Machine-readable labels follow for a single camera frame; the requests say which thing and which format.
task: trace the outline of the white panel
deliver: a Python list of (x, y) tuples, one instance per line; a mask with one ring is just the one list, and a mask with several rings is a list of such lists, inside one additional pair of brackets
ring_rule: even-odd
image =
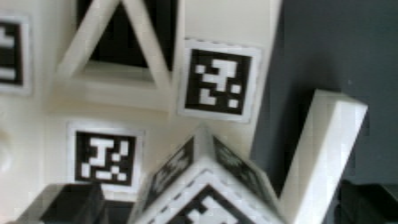
[(290, 224), (321, 224), (337, 192), (369, 106), (317, 91), (282, 194)]

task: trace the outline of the black background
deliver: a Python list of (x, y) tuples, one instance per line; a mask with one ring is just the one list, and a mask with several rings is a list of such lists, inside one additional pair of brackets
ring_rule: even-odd
[(370, 105), (344, 178), (398, 182), (397, 81), (398, 1), (287, 0), (251, 155), (278, 192), (317, 88), (344, 91)]

